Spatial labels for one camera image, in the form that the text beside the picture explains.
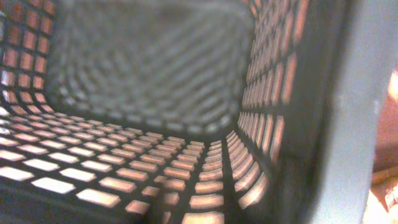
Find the grey plastic basket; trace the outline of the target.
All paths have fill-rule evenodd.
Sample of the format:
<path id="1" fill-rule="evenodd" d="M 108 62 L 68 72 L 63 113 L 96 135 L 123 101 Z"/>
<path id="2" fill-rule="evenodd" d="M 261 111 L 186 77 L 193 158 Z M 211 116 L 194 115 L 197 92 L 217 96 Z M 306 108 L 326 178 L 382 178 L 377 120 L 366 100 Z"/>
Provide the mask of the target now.
<path id="1" fill-rule="evenodd" d="M 2 223 L 361 223 L 397 2 L 1 2 Z"/>

